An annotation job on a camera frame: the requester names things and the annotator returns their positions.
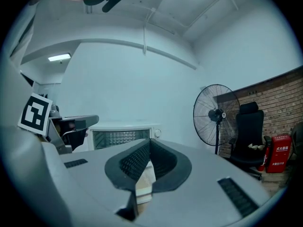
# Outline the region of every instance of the ceiling light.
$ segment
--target ceiling light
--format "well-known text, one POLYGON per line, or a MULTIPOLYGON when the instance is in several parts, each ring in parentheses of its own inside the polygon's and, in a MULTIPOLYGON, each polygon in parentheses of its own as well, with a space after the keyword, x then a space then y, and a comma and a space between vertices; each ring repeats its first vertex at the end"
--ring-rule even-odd
POLYGON ((70 59, 70 58, 71 58, 70 54, 63 54, 63 55, 56 55, 56 56, 49 57, 48 60, 49 61, 61 61, 61 60, 70 59))

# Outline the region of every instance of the red box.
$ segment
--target red box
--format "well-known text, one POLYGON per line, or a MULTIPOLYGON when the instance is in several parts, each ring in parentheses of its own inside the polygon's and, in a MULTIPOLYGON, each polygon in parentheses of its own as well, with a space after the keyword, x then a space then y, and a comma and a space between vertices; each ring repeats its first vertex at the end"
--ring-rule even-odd
POLYGON ((271 138, 271 157, 266 172, 277 173, 284 171, 291 143, 292 140, 289 135, 271 138))

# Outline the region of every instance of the black chair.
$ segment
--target black chair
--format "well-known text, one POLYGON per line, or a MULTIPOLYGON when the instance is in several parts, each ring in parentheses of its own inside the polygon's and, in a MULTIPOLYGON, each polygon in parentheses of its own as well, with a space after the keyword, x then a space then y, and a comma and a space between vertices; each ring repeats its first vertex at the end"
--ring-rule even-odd
POLYGON ((250 167, 258 167, 263 164, 266 148, 270 146, 271 138, 264 136, 266 145, 263 150, 254 150, 249 148, 248 145, 263 145, 263 120, 264 113, 258 109, 256 102, 241 105, 240 113, 236 116, 238 139, 233 138, 229 142, 232 146, 229 161, 258 180, 262 179, 262 173, 250 167))

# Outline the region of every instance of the chair headrest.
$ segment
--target chair headrest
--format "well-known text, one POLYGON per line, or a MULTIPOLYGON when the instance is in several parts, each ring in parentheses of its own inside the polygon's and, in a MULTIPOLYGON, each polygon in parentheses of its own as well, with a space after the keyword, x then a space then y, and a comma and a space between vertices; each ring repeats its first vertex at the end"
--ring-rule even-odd
POLYGON ((259 107, 256 102, 251 102, 248 104, 242 104, 240 106, 240 113, 241 114, 252 114, 258 111, 259 107))

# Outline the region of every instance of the chair armrest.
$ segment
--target chair armrest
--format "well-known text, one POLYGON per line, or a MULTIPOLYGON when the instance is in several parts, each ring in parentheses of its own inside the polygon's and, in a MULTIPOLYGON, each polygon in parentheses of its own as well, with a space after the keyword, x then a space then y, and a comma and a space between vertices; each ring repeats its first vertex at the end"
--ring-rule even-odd
POLYGON ((268 135, 264 136, 265 146, 271 146, 271 138, 268 135))
POLYGON ((235 138, 231 138, 228 143, 231 145, 231 148, 232 148, 232 151, 233 151, 233 145, 236 143, 236 139, 235 138))

